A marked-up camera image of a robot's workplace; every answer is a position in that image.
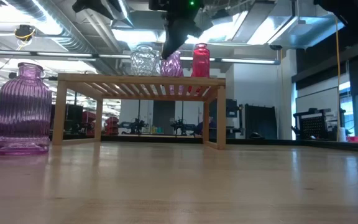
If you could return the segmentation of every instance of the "wooden table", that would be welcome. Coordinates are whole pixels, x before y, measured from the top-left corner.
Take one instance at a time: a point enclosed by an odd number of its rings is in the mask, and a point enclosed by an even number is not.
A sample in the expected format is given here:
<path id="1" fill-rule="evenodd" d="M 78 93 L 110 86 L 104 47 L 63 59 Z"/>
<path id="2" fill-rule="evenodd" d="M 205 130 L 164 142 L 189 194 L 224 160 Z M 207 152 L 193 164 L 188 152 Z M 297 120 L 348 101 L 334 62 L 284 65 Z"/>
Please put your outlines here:
<path id="1" fill-rule="evenodd" d="M 204 102 L 204 121 L 209 121 L 209 104 L 218 99 L 217 142 L 209 141 L 209 122 L 203 123 L 203 142 L 215 149 L 226 147 L 226 80 L 223 78 L 174 78 L 145 76 L 59 73 L 53 145 L 100 141 L 104 99 L 172 100 Z M 94 139 L 63 141 L 67 89 L 97 101 Z"/>

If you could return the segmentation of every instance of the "purple ribbed vase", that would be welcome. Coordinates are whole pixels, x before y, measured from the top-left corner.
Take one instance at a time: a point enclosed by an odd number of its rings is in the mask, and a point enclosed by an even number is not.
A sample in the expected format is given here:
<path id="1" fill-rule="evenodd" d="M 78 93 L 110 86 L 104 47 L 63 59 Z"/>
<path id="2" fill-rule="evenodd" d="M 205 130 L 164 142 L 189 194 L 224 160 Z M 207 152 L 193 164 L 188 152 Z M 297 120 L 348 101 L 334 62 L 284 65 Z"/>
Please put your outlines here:
<path id="1" fill-rule="evenodd" d="M 0 155 L 49 150 L 52 92 L 40 79 L 42 67 L 19 64 L 19 76 L 0 92 Z"/>
<path id="2" fill-rule="evenodd" d="M 161 75 L 164 77 L 183 77 L 183 69 L 180 62 L 180 51 L 176 51 L 166 60 L 162 60 Z M 173 85 L 170 85 L 169 89 L 171 95 L 174 95 Z M 179 95 L 182 95 L 182 93 L 183 86 L 179 86 Z"/>

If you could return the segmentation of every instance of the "wooden tabletop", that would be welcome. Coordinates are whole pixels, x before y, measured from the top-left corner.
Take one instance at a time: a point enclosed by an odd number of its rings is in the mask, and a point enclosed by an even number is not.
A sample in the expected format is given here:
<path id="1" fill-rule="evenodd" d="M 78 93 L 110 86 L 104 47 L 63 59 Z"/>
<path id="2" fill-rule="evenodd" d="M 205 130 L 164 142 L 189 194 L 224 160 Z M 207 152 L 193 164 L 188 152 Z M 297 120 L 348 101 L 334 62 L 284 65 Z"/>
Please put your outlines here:
<path id="1" fill-rule="evenodd" d="M 0 223 L 358 223 L 358 152 L 96 143 L 0 157 Z"/>

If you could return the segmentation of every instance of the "red object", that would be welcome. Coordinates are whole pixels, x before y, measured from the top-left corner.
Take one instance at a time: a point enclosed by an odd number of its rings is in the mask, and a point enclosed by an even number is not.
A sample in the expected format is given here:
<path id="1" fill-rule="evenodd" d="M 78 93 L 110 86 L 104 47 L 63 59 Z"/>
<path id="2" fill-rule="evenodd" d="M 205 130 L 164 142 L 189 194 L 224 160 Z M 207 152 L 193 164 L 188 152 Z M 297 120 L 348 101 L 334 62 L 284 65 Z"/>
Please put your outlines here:
<path id="1" fill-rule="evenodd" d="M 209 78 L 209 59 L 211 55 L 206 46 L 204 43 L 196 44 L 196 48 L 193 51 L 193 73 L 191 77 Z"/>
<path id="2" fill-rule="evenodd" d="M 118 135 L 118 118 L 110 117 L 107 119 L 105 130 L 107 135 Z"/>
<path id="3" fill-rule="evenodd" d="M 348 142 L 357 142 L 358 143 L 358 136 L 348 136 L 346 137 Z"/>

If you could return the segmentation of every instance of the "clear glass vase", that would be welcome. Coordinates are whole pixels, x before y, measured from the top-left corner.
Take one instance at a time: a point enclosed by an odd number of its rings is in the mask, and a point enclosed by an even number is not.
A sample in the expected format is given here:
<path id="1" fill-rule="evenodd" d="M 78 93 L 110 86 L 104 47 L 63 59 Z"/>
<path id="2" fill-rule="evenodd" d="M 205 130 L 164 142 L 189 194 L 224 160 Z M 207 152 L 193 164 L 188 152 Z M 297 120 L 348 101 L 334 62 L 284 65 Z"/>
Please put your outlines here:
<path id="1" fill-rule="evenodd" d="M 157 56 L 152 51 L 153 48 L 146 45 L 137 47 L 131 54 L 131 75 L 153 75 Z"/>
<path id="2" fill-rule="evenodd" d="M 19 64 L 19 76 L 0 92 L 0 155 L 42 154 L 49 150 L 52 92 L 41 66 Z"/>
<path id="3" fill-rule="evenodd" d="M 161 75 L 164 77 L 183 77 L 183 69 L 180 61 L 180 51 L 176 51 L 166 60 L 162 60 Z M 169 86 L 171 95 L 174 94 L 173 85 Z M 179 86 L 179 94 L 182 95 L 183 86 Z"/>

